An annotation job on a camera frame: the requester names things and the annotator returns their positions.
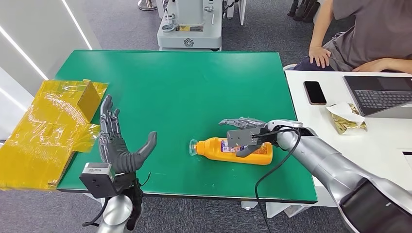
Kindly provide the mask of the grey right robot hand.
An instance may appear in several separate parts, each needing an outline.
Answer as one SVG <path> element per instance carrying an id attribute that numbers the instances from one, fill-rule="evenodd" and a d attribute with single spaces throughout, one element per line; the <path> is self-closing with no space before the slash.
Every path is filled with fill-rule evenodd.
<path id="1" fill-rule="evenodd" d="M 236 151 L 237 157 L 247 157 L 258 150 L 262 145 L 262 143 L 258 143 L 257 139 L 254 139 L 253 141 L 251 135 L 260 134 L 260 129 L 266 126 L 266 122 L 264 121 L 254 118 L 240 117 L 236 119 L 223 119 L 219 122 L 219 125 L 230 125 L 238 128 L 237 130 L 228 131 L 226 133 L 229 146 L 238 149 Z M 235 140 L 235 137 L 238 137 L 238 135 L 235 135 L 235 132 L 237 131 L 245 131 L 245 133 L 240 134 L 240 141 L 248 142 L 248 144 L 236 144 L 237 139 Z"/>

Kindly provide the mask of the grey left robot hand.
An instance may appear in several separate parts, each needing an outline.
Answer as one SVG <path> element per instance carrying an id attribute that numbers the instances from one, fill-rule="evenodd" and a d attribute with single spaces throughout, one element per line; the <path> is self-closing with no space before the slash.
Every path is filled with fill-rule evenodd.
<path id="1" fill-rule="evenodd" d="M 157 132 L 150 132 L 143 146 L 135 152 L 129 151 L 122 137 L 119 123 L 120 109 L 112 111 L 112 96 L 107 95 L 100 107 L 98 135 L 99 153 L 104 163 L 111 164 L 116 174 L 135 173 L 139 170 L 157 145 Z"/>

